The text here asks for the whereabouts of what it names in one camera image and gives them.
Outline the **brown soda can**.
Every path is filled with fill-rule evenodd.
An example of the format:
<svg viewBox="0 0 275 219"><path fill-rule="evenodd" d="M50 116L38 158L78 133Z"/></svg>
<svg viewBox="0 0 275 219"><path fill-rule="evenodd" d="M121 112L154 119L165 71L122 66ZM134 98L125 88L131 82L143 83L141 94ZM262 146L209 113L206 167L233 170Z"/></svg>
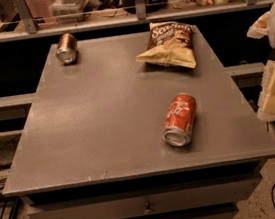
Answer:
<svg viewBox="0 0 275 219"><path fill-rule="evenodd" d="M56 58L63 62L64 64L71 64L76 60L77 56L77 39L72 34L64 33L60 37L57 51L56 51Z"/></svg>

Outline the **orange soda can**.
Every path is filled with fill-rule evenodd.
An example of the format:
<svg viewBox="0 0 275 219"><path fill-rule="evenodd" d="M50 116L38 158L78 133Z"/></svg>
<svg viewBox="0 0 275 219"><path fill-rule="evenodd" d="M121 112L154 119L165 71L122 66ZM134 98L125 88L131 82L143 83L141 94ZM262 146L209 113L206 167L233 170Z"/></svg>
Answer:
<svg viewBox="0 0 275 219"><path fill-rule="evenodd" d="M196 109L196 99L191 94L182 92L172 99L162 130L168 144L178 147L191 141Z"/></svg>

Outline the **grey metal shelf rail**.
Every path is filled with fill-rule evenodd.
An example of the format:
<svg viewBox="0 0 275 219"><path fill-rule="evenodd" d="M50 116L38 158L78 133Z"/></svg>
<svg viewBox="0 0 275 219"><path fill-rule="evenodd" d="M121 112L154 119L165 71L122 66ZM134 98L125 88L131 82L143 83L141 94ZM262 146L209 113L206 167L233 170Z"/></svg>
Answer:
<svg viewBox="0 0 275 219"><path fill-rule="evenodd" d="M84 19L76 23L58 23L51 14L49 6L56 0L0 0L0 42L56 34L79 33L86 30L125 27L126 25L147 22L178 20L185 16L200 16L217 12L229 12L238 9L254 9L271 5L275 0L229 0L228 3L215 6L175 8L172 0L165 7L146 13L144 0L135 0L136 12L128 13L122 3L114 0L88 0L83 11Z"/></svg>

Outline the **clear plastic container on shelf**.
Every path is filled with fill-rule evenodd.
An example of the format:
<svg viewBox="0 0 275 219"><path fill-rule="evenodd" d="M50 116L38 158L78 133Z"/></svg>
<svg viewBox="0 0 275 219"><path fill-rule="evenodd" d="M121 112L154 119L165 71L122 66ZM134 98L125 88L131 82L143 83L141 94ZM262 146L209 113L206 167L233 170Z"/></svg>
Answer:
<svg viewBox="0 0 275 219"><path fill-rule="evenodd" d="M56 0L49 9L58 23L76 23L84 19L87 3L88 0Z"/></svg>

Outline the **grey drawer cabinet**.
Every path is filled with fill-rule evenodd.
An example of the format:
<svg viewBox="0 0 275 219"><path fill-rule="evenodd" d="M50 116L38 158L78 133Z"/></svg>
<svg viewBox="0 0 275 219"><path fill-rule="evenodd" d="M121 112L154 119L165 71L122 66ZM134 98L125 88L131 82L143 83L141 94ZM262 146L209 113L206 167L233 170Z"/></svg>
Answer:
<svg viewBox="0 0 275 219"><path fill-rule="evenodd" d="M144 33L82 41L78 62L50 56L4 194L28 206L210 184L260 174L275 142L200 33L194 69L141 64ZM192 139L172 146L164 119L180 93L196 99ZM235 203L160 215L209 210Z"/></svg>

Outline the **brown sea salt chip bag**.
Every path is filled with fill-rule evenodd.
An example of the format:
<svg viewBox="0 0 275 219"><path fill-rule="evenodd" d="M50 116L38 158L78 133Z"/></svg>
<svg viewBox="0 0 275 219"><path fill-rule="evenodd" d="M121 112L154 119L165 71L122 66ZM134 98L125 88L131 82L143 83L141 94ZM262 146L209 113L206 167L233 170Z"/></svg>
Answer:
<svg viewBox="0 0 275 219"><path fill-rule="evenodd" d="M193 27L180 22L150 23L147 50L137 55L137 62L194 69Z"/></svg>

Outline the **upper drawer with knob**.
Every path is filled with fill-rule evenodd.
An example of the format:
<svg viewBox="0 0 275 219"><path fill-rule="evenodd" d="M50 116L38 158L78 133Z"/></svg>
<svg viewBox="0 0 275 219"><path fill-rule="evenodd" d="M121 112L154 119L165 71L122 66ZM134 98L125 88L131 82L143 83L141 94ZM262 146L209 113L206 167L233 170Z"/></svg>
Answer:
<svg viewBox="0 0 275 219"><path fill-rule="evenodd" d="M33 219L129 219L145 215L190 210L192 208L236 203L248 199L262 180L249 177L197 184L173 191L148 192L126 197L90 198L30 206Z"/></svg>

